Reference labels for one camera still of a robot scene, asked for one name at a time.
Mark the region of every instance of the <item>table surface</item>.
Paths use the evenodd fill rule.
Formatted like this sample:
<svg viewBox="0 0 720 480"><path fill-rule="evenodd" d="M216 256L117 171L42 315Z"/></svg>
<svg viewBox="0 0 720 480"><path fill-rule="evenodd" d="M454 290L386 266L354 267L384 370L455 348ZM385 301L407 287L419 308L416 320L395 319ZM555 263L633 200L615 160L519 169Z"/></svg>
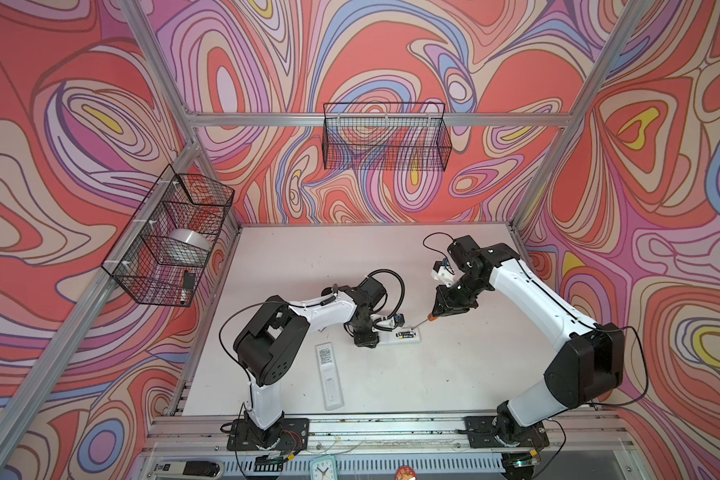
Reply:
<svg viewBox="0 0 720 480"><path fill-rule="evenodd" d="M309 300L334 283L356 286L378 268L398 272L405 282L400 309L407 325L432 310L435 287L430 270L439 255L422 239L443 231L471 235L480 246L513 245L503 224L404 226L247 227L232 259L219 306L192 379L183 415L236 415L249 398L248 380L222 350L219 328L234 312L271 295ZM445 250L449 239L435 235L427 245ZM389 299L397 302L395 278L380 274ZM280 381L289 415L326 413L315 346L332 342L344 407L330 413L446 412L496 408L542 378L554 357L541 331L503 293L483 292L471 312L427 322L422 342L357 348L341 325L307 335ZM232 319L223 340L232 343L258 307Z"/></svg>

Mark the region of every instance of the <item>alarm clock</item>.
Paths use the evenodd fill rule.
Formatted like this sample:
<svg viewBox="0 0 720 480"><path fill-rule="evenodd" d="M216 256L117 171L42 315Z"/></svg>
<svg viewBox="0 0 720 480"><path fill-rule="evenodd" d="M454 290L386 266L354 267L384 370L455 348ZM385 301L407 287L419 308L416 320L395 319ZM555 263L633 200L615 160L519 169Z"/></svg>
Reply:
<svg viewBox="0 0 720 480"><path fill-rule="evenodd" d="M311 480L338 480L336 459L333 455L315 458L309 462L309 477Z"/></svg>

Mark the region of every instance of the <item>colorful wall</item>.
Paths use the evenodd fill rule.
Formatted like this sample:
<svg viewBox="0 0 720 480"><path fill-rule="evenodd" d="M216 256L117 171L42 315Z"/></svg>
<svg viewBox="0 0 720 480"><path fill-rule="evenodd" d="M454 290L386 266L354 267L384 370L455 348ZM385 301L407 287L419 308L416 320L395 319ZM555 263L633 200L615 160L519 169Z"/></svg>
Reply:
<svg viewBox="0 0 720 480"><path fill-rule="evenodd" d="M0 1L0 410L182 149L115 5ZM170 400L223 247L189 309L112 295L0 478L124 475Z"/></svg>
<svg viewBox="0 0 720 480"><path fill-rule="evenodd" d="M312 112L442 100L452 112L567 112L621 0L165 0L150 22L189 110ZM328 171L321 128L199 134L245 223L506 221L556 128L451 130L443 172Z"/></svg>
<svg viewBox="0 0 720 480"><path fill-rule="evenodd" d="M569 302L640 331L650 390L620 414L656 478L720 479L720 1L653 5L522 236ZM627 338L608 402L646 382Z"/></svg>

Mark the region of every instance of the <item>wire basket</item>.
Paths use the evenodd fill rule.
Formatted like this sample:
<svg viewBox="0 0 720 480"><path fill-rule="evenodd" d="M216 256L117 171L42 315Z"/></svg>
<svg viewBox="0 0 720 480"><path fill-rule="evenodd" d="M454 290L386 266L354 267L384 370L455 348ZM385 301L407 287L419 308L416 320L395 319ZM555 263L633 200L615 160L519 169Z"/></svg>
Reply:
<svg viewBox="0 0 720 480"><path fill-rule="evenodd" d="M102 267L135 302L190 306L235 191L202 175L170 172L170 184L135 241L121 258L106 260Z"/></svg>
<svg viewBox="0 0 720 480"><path fill-rule="evenodd" d="M451 156L442 102L323 104L327 170L440 170Z"/></svg>

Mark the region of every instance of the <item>black mounting plate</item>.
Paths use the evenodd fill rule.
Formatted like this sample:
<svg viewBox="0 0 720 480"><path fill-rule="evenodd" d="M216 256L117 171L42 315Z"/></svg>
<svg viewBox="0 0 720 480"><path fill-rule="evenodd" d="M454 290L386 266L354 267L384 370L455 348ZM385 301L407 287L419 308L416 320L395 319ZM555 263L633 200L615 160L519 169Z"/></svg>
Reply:
<svg viewBox="0 0 720 480"><path fill-rule="evenodd" d="M288 433L281 433L280 440L275 447L275 450L303 450L307 448L307 437L309 436L309 418L283 418L280 420L283 430L290 430L297 434L302 440L300 446L295 445L296 441ZM229 439L226 441L226 449L230 452L246 452L256 451L259 452L259 447L253 441L253 436L249 434L246 420L240 418L232 422L230 428L231 433Z"/></svg>
<svg viewBox="0 0 720 480"><path fill-rule="evenodd" d="M464 417L466 430L473 432L486 432L494 424L496 416L485 417ZM480 435L479 433L468 433L470 448L506 448L495 436ZM517 447L546 448L550 446L550 440L544 430L544 424L538 422L529 431L528 436L520 442Z"/></svg>

